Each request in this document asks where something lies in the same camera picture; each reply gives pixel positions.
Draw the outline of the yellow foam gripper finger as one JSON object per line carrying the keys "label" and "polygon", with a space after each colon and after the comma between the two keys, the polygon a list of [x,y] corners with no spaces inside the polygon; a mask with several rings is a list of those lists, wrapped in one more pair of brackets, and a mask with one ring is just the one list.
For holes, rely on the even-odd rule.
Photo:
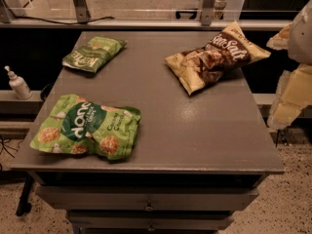
{"label": "yellow foam gripper finger", "polygon": [[312,65],[302,63],[294,71],[284,70],[269,110],[268,127],[283,130],[311,103]]}
{"label": "yellow foam gripper finger", "polygon": [[289,23],[283,27],[277,34],[271,37],[266,46],[272,50],[287,50],[289,48],[289,38],[291,32],[292,24]]}

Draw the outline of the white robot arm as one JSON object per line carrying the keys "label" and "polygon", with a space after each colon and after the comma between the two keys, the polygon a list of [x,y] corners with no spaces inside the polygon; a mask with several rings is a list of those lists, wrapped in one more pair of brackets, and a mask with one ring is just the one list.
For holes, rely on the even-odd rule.
{"label": "white robot arm", "polygon": [[277,131],[290,126],[312,103],[312,0],[266,46],[287,50],[288,57],[299,63],[295,71],[284,71],[278,82],[267,119],[269,128]]}

